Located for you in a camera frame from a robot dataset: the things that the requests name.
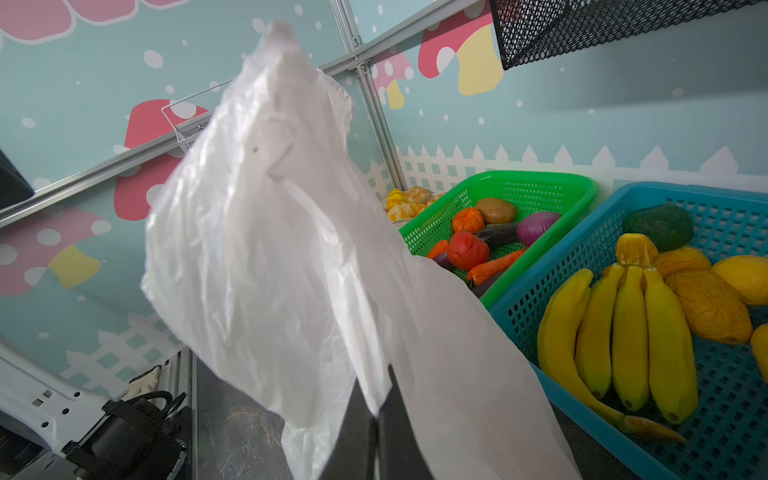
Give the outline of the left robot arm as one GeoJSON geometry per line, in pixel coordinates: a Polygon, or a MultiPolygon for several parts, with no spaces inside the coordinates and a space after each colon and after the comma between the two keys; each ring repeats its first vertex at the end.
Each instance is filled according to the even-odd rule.
{"type": "Polygon", "coordinates": [[[186,479],[193,362],[140,290],[171,151],[1,230],[1,465],[186,479]]]}

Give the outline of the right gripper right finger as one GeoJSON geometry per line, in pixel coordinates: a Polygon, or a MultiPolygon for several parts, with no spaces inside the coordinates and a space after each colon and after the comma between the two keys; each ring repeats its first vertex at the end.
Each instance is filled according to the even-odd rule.
{"type": "Polygon", "coordinates": [[[392,366],[392,386],[378,416],[378,453],[383,480],[428,480],[433,476],[420,451],[392,366]]]}

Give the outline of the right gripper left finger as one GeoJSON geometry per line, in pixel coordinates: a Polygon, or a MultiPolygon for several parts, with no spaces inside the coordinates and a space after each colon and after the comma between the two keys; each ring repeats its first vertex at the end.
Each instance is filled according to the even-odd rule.
{"type": "Polygon", "coordinates": [[[372,480],[377,445],[376,420],[355,381],[339,436],[320,480],[372,480]]]}

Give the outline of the white plastic grocery bag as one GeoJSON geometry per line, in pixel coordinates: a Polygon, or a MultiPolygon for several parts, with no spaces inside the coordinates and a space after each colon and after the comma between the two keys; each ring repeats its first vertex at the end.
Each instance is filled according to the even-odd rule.
{"type": "Polygon", "coordinates": [[[269,25],[156,195],[141,288],[216,375],[327,465],[354,388],[393,386],[436,479],[576,479],[529,361],[455,275],[413,255],[347,152],[353,103],[269,25]]]}

